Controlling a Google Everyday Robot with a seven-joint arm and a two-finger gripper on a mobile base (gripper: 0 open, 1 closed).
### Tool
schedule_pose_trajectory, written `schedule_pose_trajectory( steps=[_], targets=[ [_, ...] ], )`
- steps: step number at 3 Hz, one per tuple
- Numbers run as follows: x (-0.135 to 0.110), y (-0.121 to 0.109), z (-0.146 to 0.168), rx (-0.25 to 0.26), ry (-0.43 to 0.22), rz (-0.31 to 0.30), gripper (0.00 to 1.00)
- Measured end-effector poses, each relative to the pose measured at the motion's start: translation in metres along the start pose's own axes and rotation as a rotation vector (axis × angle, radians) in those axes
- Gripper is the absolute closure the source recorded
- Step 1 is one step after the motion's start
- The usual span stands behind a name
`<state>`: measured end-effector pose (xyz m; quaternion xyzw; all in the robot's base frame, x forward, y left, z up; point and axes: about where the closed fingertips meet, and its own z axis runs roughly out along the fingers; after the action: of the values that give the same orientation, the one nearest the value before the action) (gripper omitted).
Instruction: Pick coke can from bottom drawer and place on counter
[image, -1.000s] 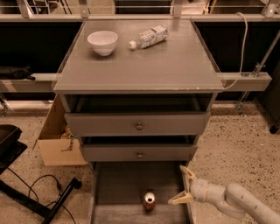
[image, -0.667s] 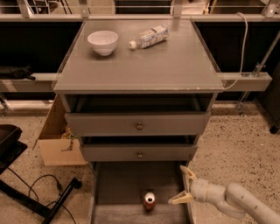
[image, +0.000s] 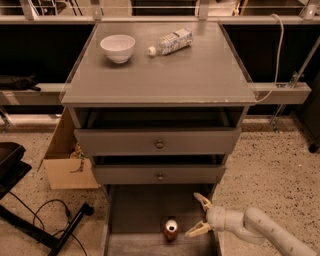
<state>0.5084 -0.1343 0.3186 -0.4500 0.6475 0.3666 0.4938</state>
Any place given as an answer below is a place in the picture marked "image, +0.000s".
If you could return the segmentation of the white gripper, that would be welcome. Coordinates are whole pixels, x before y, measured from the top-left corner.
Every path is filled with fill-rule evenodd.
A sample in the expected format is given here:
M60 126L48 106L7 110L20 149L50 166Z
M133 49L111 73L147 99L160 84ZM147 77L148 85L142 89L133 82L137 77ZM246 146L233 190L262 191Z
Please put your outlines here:
M211 201L198 192L194 192L193 196L200 202L203 210L207 211L206 219L208 223L199 221L185 233L187 238L206 234L212 229L231 233L243 233L245 231L243 212L227 210L221 206L212 206Z

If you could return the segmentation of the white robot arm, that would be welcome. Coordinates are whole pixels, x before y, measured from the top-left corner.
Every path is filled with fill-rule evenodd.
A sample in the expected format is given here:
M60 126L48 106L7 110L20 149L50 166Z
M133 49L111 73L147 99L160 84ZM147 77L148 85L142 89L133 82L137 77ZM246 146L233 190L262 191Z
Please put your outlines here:
M194 192L206 213L206 221L199 221L185 236L193 238L209 231L231 232L240 240L252 244L262 244L268 240L282 256L320 256L308 245L278 225L265 212L249 207L245 211L228 210L215 206L209 199Z

